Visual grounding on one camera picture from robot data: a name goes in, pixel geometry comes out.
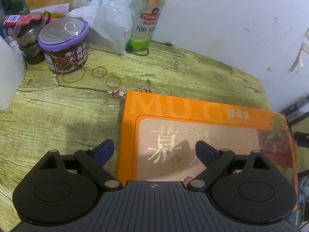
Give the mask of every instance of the white plastic bag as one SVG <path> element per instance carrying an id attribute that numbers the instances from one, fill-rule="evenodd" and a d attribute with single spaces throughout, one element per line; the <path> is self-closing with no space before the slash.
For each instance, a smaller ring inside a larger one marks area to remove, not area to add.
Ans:
<path id="1" fill-rule="evenodd" d="M 125 54 L 132 30 L 132 17 L 126 0 L 75 0 L 79 7 L 67 17 L 81 18 L 88 22 L 90 48 Z"/>
<path id="2" fill-rule="evenodd" d="M 26 72 L 22 55 L 17 54 L 0 37 L 0 110 L 6 110 Z"/>

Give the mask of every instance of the white wall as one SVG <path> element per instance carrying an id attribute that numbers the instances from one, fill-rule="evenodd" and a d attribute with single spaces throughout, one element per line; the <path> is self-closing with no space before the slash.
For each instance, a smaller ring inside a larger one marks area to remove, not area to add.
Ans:
<path id="1" fill-rule="evenodd" d="M 167 0 L 153 40 L 258 77 L 280 111 L 309 94 L 309 56 L 289 72 L 302 42 L 309 43 L 307 28 L 309 0 Z"/>

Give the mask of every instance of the beer can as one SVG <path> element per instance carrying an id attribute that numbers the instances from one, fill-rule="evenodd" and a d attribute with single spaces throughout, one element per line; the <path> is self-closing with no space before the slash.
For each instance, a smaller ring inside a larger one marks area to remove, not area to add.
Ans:
<path id="1" fill-rule="evenodd" d="M 136 51 L 146 50 L 160 18 L 166 0 L 133 0 L 132 35 L 127 46 Z"/>

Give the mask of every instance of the orange box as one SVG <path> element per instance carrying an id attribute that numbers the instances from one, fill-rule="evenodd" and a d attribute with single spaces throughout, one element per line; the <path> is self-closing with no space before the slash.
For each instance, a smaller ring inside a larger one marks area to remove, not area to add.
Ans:
<path id="1" fill-rule="evenodd" d="M 122 184 L 186 184 L 205 169 L 195 156 L 198 140 L 236 154 L 261 150 L 297 188 L 295 152 L 283 115 L 131 90 L 126 94 L 116 177 Z"/>

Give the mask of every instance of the silver screw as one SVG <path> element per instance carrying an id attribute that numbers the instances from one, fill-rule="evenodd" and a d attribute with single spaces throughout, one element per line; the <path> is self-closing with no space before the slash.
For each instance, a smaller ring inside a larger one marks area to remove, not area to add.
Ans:
<path id="1" fill-rule="evenodd" d="M 190 185 L 192 187 L 203 187 L 203 186 L 205 186 L 205 182 L 202 181 L 202 180 L 192 180 L 192 181 L 190 181 Z"/>
<path id="2" fill-rule="evenodd" d="M 113 187 L 118 187 L 120 185 L 119 181 L 115 181 L 115 180 L 108 180 L 104 183 L 104 185 L 106 187 L 110 187 L 110 188 L 113 188 Z"/>

